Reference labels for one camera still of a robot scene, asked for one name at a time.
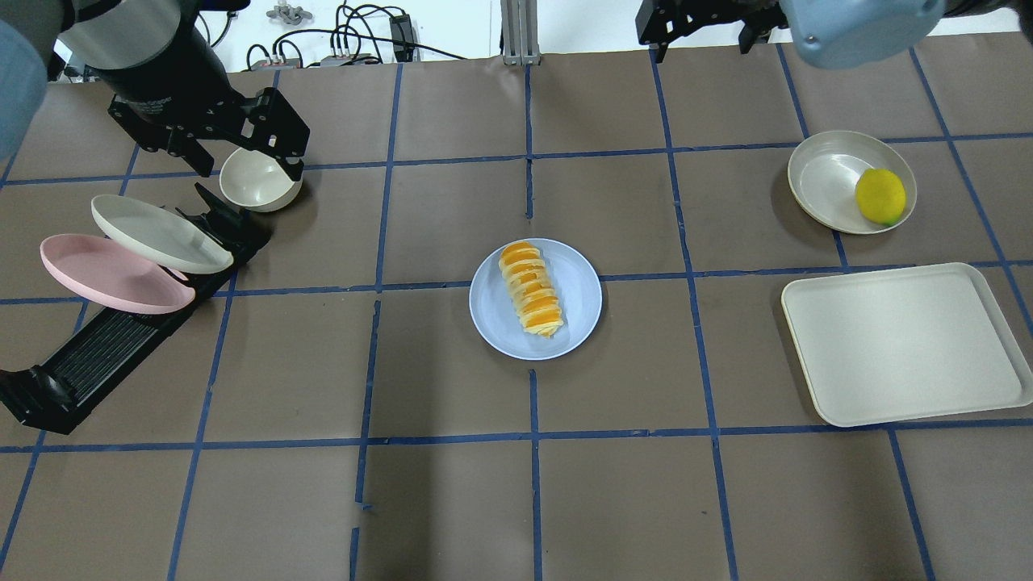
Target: white plate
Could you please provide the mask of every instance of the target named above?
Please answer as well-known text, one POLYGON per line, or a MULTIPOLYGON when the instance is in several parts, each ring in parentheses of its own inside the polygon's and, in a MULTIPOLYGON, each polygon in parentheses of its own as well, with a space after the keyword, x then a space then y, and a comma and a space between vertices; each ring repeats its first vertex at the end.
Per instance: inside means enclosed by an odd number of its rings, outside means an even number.
POLYGON ((814 407, 829 424, 1033 402, 1030 366, 969 265, 796 280, 782 308, 814 407))
POLYGON ((470 315, 480 336, 509 357, 527 361, 554 359, 570 353, 592 334, 602 312, 602 285, 581 252, 547 238, 528 238, 527 242, 541 250, 560 297, 563 327, 551 339, 524 332, 499 271, 502 249, 509 244, 489 254, 473 275, 470 315))
POLYGON ((233 264, 233 255, 182 216, 146 202, 98 195, 90 204, 93 219, 112 240, 159 265, 192 274, 215 274, 233 264))
POLYGON ((788 176, 792 195, 805 212, 847 234, 894 230, 911 216, 918 195, 914 173, 904 158, 879 140, 856 131, 824 131, 804 140, 789 157, 788 176), (907 192, 904 214, 891 226, 870 221, 857 208, 857 180, 873 167, 897 174, 907 192))

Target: rectangular white tray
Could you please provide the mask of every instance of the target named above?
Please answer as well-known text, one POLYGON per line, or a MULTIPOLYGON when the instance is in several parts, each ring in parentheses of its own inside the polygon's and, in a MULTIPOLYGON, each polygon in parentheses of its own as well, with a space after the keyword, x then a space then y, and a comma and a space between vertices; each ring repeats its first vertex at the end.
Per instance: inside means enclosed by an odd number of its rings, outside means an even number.
POLYGON ((835 426, 1033 402, 1030 366, 969 265, 795 280, 782 309, 814 407, 835 426))

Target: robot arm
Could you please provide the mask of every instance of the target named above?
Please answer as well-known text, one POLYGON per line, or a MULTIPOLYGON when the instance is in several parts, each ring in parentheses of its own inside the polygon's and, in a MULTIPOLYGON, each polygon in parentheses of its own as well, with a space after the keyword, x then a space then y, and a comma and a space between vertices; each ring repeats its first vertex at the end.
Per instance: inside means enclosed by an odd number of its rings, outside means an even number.
POLYGON ((850 68, 890 57, 921 40, 943 17, 1010 7, 1033 41, 1033 0, 643 0, 635 18, 638 42, 667 45, 714 24, 743 21, 743 54, 789 28, 800 56, 821 68, 850 68))
POLYGON ((42 63, 60 33, 115 91, 107 112, 144 150, 166 150, 209 176, 214 160, 198 140, 224 140, 275 158, 300 180, 309 127, 276 89, 245 97, 229 86, 222 63, 194 30, 200 4, 0 0, 0 45, 17 55, 8 59, 13 65, 0 65, 0 86, 14 102, 0 111, 0 157, 13 153, 42 100, 42 63))

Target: bowl with lemon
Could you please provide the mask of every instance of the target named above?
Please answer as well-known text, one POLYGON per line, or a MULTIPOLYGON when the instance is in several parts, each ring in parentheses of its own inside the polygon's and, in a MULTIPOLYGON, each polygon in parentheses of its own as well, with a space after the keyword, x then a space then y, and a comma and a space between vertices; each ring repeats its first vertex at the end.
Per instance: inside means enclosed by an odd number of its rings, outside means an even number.
POLYGON ((800 144, 789 158, 789 187, 801 208, 847 234, 879 234, 908 219, 917 184, 904 158, 879 140, 855 131, 824 131, 800 144))

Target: plate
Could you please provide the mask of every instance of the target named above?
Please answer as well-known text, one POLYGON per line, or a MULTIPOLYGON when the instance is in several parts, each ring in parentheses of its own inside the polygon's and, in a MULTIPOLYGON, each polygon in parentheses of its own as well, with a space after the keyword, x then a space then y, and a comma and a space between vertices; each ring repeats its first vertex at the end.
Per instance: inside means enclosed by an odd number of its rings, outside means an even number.
POLYGON ((1033 373, 965 264, 790 282, 782 308, 818 415, 862 426, 1033 402, 1033 373))
POLYGON ((570 353, 599 323, 602 285, 581 252, 547 238, 528 238, 541 251, 549 276, 560 297, 563 327, 552 338, 525 333, 499 271, 499 247, 484 258, 470 284, 470 316, 480 336, 493 347, 516 359, 542 361, 570 353))
POLYGON ((804 140, 789 157, 789 187, 812 218, 847 234, 879 234, 904 223, 917 201, 914 173, 904 158, 879 140, 856 131, 824 131, 804 140), (862 215, 854 189, 867 170, 885 167, 900 177, 907 192, 901 219, 891 226, 862 215))
POLYGON ((39 245, 46 271, 80 297, 137 314, 178 311, 194 299, 158 265, 118 242, 81 234, 59 234, 39 245))
POLYGON ((90 206, 112 240, 163 267, 215 274, 233 264, 233 255, 197 226, 157 206, 112 194, 94 197, 90 206))

